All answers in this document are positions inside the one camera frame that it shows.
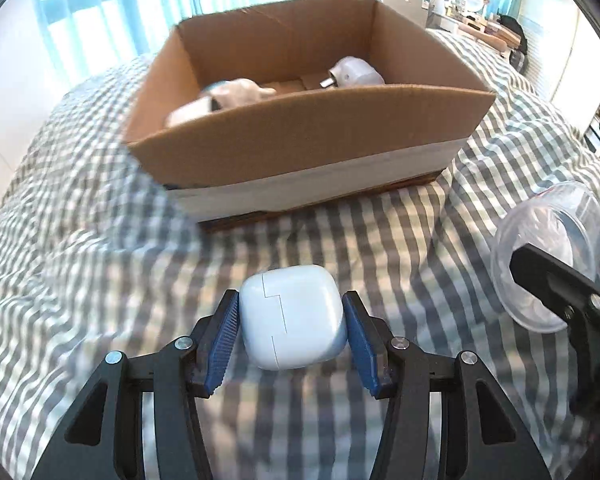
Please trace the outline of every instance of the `open cardboard box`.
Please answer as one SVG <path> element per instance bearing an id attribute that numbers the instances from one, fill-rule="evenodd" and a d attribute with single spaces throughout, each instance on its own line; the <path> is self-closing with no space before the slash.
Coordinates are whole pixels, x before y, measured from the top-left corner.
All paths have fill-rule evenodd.
<path id="1" fill-rule="evenodd" d="M 320 89 L 345 56 L 368 61 L 387 85 Z M 279 96 L 164 127 L 206 86 L 236 78 Z M 493 102 L 468 66 L 389 7 L 291 0 L 181 22 L 149 70 L 125 142 L 203 221 L 435 175 Z"/>

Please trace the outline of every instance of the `white wall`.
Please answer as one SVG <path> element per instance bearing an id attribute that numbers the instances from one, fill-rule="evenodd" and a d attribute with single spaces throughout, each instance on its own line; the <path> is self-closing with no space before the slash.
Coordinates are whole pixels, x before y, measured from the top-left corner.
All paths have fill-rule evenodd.
<path id="1" fill-rule="evenodd" d="M 31 139 L 63 93 L 32 0 L 7 0 L 0 9 L 0 200 Z"/>

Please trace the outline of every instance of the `cardboard box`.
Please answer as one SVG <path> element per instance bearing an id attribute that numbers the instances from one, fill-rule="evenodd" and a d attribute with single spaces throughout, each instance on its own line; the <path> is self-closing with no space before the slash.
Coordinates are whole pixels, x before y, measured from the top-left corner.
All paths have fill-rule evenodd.
<path id="1" fill-rule="evenodd" d="M 320 89 L 328 69 L 345 56 L 367 60 L 387 85 Z M 164 128 L 169 113 L 209 84 L 241 77 L 280 95 Z M 302 180 L 303 171 L 321 174 L 326 185 L 334 173 L 325 167 L 369 156 L 382 164 L 391 153 L 404 156 L 426 144 L 453 152 L 417 174 L 403 164 L 400 178 L 395 171 L 384 176 L 396 182 L 446 167 L 493 101 L 493 92 L 458 57 L 387 6 L 291 0 L 181 22 L 149 70 L 125 142 L 161 184 L 206 194 L 237 184 L 248 193 L 245 183 L 288 174 Z M 346 180 L 346 172 L 338 175 Z M 371 183 L 340 186 L 320 200 L 390 182 Z"/>

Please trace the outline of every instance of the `black clamp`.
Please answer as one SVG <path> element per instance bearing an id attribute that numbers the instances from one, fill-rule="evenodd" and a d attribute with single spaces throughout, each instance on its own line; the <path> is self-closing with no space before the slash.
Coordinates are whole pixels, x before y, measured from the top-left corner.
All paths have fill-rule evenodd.
<path id="1" fill-rule="evenodd" d="M 389 399 L 372 480 L 420 480 L 429 433 L 429 394 L 442 398 L 439 480 L 549 480 L 532 437 L 496 379 L 471 351 L 423 352 L 370 317 L 356 292 L 342 298 L 349 345 L 360 378 Z"/>
<path id="2" fill-rule="evenodd" d="M 578 364 L 571 412 L 595 419 L 600 413 L 600 287 L 530 244 L 513 253 L 510 270 L 519 286 L 567 324 Z"/>
<path id="3" fill-rule="evenodd" d="M 421 480 L 429 393 L 443 401 L 440 480 L 550 480 L 531 436 L 496 380 L 473 352 L 455 359 L 424 353 L 370 317 L 355 292 L 344 295 L 349 343 L 363 384 L 389 398 L 372 479 Z M 110 352 L 66 412 L 32 480 L 143 480 L 141 394 L 154 393 L 162 480 L 213 478 L 195 399 L 222 382 L 239 325 L 238 293 L 189 336 L 155 354 Z"/>

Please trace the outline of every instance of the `white object in box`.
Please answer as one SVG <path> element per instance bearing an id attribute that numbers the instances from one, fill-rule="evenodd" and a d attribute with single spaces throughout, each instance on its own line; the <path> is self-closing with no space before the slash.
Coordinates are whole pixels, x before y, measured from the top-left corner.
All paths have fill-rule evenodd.
<path id="1" fill-rule="evenodd" d="M 245 280 L 240 326 L 249 359 L 265 370 L 333 359 L 347 341 L 338 287 L 327 270 L 314 265 L 269 270 Z"/>
<path id="2" fill-rule="evenodd" d="M 173 128 L 179 124 L 188 123 L 197 118 L 204 117 L 211 113 L 211 96 L 206 95 L 200 99 L 181 106 L 177 110 L 171 112 L 164 125 L 167 128 Z"/>
<path id="3" fill-rule="evenodd" d="M 331 75 L 340 88 L 384 84 L 382 76 L 364 59 L 357 57 L 343 57 L 331 69 Z"/>

